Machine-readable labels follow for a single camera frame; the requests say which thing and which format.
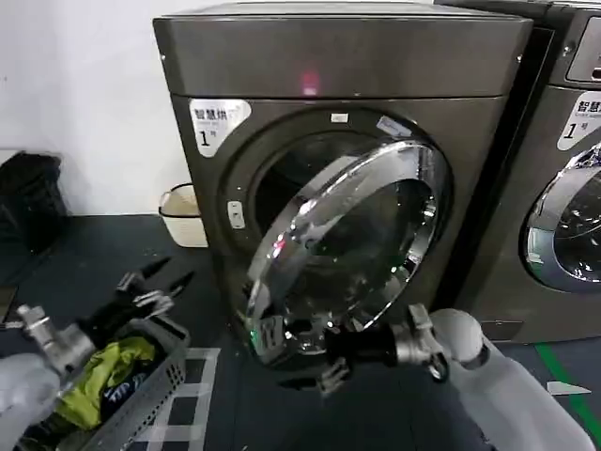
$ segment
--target dark floor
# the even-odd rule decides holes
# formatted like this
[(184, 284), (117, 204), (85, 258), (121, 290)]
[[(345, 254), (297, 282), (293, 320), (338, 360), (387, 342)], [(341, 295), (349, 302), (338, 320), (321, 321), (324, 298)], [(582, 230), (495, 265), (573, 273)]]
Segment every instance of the dark floor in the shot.
[[(42, 305), (58, 326), (89, 315), (110, 300), (125, 271), (153, 259), (174, 258), (158, 284), (196, 270), (170, 316), (189, 329), (191, 346), (222, 350), (205, 442), (209, 451), (489, 449), (453, 388), (434, 384), (419, 368), (362, 368), (325, 401), (316, 394), (278, 387), (280, 375), (256, 364), (228, 332), (208, 252), (176, 246), (158, 217), (78, 218), (44, 256), (30, 257), (14, 247), (0, 251), (0, 284), (18, 283), (18, 303)], [(0, 354), (28, 349), (18, 333), (2, 333)], [(553, 349), (571, 382), (593, 390), (586, 402), (601, 418), (601, 365), (596, 354), (601, 340)], [(554, 380), (533, 347), (503, 351), (539, 381)], [(573, 407), (567, 399), (562, 403), (568, 410)]]

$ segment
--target white label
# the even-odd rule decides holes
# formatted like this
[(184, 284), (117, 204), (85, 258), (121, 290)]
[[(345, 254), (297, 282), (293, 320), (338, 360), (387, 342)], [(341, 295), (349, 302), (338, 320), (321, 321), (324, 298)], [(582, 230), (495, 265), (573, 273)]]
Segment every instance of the white label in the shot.
[(376, 124), (383, 132), (391, 136), (411, 136), (411, 130), (387, 116), (382, 116)]
[(348, 122), (348, 113), (332, 113), (330, 115), (332, 124), (346, 124)]
[(578, 97), (572, 114), (557, 141), (559, 150), (568, 150), (601, 126), (601, 91), (587, 91)]
[(225, 138), (250, 115), (247, 101), (192, 99), (190, 116), (200, 154), (213, 157)]
[(230, 200), (227, 202), (227, 217), (232, 228), (244, 228), (244, 212), (242, 211), (242, 203), (238, 200)]

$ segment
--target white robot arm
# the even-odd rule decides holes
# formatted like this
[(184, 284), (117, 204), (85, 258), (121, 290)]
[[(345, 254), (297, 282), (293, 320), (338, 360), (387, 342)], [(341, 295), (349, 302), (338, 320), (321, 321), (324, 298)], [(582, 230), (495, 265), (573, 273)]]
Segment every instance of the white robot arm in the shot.
[(425, 365), (450, 381), (467, 414), (498, 451), (594, 451), (587, 433), (526, 368), (505, 357), (478, 321), (453, 309), (430, 317), (408, 307), (402, 325), (326, 332), (331, 366), (317, 379), (322, 395), (335, 391), (360, 362)]
[(139, 272), (126, 273), (115, 298), (90, 319), (78, 320), (58, 331), (41, 307), (22, 305), (22, 329), (39, 347), (37, 354), (17, 354), (0, 360), (0, 451), (12, 451), (25, 430), (54, 411), (60, 394), (69, 390), (96, 350), (103, 349), (131, 319), (161, 315), (173, 305), (193, 278), (190, 272), (167, 290), (147, 289), (146, 280), (169, 258), (151, 263)]
[(518, 362), (453, 309), (432, 314), (451, 384), (471, 419), (499, 451), (593, 451), (587, 433)]

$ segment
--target yellow cloth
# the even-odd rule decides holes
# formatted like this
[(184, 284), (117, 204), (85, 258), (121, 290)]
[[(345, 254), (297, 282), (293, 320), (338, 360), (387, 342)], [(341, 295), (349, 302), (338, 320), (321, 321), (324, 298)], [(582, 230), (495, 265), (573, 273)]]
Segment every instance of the yellow cloth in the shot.
[(153, 361), (155, 349), (141, 336), (124, 338), (96, 352), (84, 374), (58, 403), (56, 412), (75, 426), (90, 430), (100, 424), (100, 397), (104, 389), (123, 382), (135, 361)]

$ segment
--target washing machine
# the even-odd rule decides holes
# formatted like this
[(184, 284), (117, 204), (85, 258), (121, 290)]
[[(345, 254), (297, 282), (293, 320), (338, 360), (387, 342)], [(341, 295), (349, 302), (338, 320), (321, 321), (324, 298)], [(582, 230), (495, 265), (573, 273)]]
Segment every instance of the washing machine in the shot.
[(497, 157), (461, 232), (472, 241), (456, 246), (440, 295), (455, 292), (456, 305), (497, 340), (600, 335), (600, 7), (451, 3), (529, 17), (534, 28), (492, 146)]
[(390, 2), (155, 20), (223, 298), (264, 363), (275, 334), (315, 355), (327, 327), (433, 302), (531, 26)]

